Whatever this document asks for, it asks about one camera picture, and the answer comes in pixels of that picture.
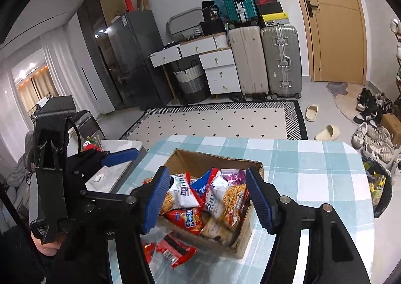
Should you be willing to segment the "left hand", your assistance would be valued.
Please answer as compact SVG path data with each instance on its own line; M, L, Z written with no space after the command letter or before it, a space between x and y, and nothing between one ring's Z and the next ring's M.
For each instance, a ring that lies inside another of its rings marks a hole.
M67 235L63 232L57 235L56 240L51 243L42 244L40 239L35 238L31 232L31 238L37 248L37 250L45 256L52 257L57 254L58 250L64 243Z

